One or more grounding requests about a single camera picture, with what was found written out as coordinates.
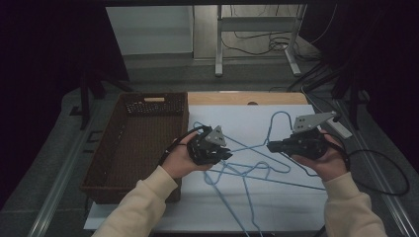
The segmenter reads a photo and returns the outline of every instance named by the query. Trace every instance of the wicker basket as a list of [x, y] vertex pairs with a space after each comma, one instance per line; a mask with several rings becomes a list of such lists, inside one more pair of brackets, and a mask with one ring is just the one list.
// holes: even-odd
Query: wicker basket
[[[98, 204], [119, 203], [157, 167], [173, 139], [187, 132], [186, 93], [121, 94], [80, 187]], [[179, 187], [166, 202], [179, 201]]]

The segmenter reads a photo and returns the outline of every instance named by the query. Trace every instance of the cream sleeve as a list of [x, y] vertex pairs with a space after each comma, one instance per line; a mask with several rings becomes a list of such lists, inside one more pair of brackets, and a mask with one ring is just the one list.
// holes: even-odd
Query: cream sleeve
[[160, 166], [144, 181], [138, 181], [93, 236], [148, 236], [166, 208], [165, 199], [177, 188]]
[[324, 216], [329, 237], [386, 236], [370, 196], [358, 190], [351, 173], [323, 184], [328, 194]]

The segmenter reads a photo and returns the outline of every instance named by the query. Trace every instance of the white table surface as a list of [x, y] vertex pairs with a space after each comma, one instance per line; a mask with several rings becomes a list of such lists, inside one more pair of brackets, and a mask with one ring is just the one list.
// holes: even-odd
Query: white table surface
[[[221, 129], [227, 137], [227, 148], [231, 150], [243, 148], [244, 146], [241, 144], [247, 146], [263, 144], [271, 116], [275, 112], [289, 113], [292, 122], [296, 116], [314, 113], [312, 106], [309, 105], [190, 106], [189, 110], [190, 128], [194, 127], [195, 122], [212, 127], [221, 125]], [[288, 118], [283, 114], [276, 115], [273, 119], [270, 140], [284, 139], [291, 133]], [[320, 229], [324, 224], [323, 208], [327, 195], [325, 191], [319, 190], [323, 189], [323, 185], [318, 177], [307, 176], [299, 166], [287, 158], [278, 153], [270, 153], [265, 145], [254, 150], [246, 149], [233, 152], [233, 156], [227, 160], [227, 163], [254, 166], [258, 162], [266, 162], [272, 168], [280, 171], [289, 169], [275, 160], [289, 165], [290, 172], [280, 174], [271, 171], [268, 176], [271, 181], [266, 181], [254, 178], [264, 179], [267, 169], [256, 169], [249, 173], [249, 176], [254, 178], [245, 178], [253, 204], [254, 223], [242, 177], [222, 174], [216, 184], [228, 203], [229, 210], [215, 188], [205, 182], [204, 172], [195, 172], [183, 178], [181, 200], [167, 205], [165, 214], [154, 230], [161, 232], [241, 232], [243, 230], [258, 231], [257, 226], [266, 232]], [[221, 167], [218, 164], [212, 170], [220, 171]], [[243, 172], [245, 168], [236, 169]], [[209, 171], [208, 175], [215, 181], [219, 173]], [[295, 187], [277, 182], [299, 184], [317, 189]], [[97, 229], [116, 207], [116, 205], [94, 203], [84, 228]]]

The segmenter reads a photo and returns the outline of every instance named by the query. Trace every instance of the dark background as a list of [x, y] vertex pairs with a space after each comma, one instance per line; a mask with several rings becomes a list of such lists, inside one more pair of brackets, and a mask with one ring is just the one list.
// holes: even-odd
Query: dark background
[[[2, 206], [53, 128], [63, 95], [79, 87], [83, 74], [92, 77], [91, 69], [123, 80], [127, 74], [104, 7], [42, 1], [0, 4]], [[419, 125], [414, 116], [419, 114], [419, 11], [416, 1], [389, 4], [356, 73], [370, 95], [370, 113], [418, 170]], [[309, 5], [301, 36], [315, 40], [333, 9]], [[329, 31], [315, 43], [332, 67], [350, 56], [376, 9], [374, 3], [339, 5]]]

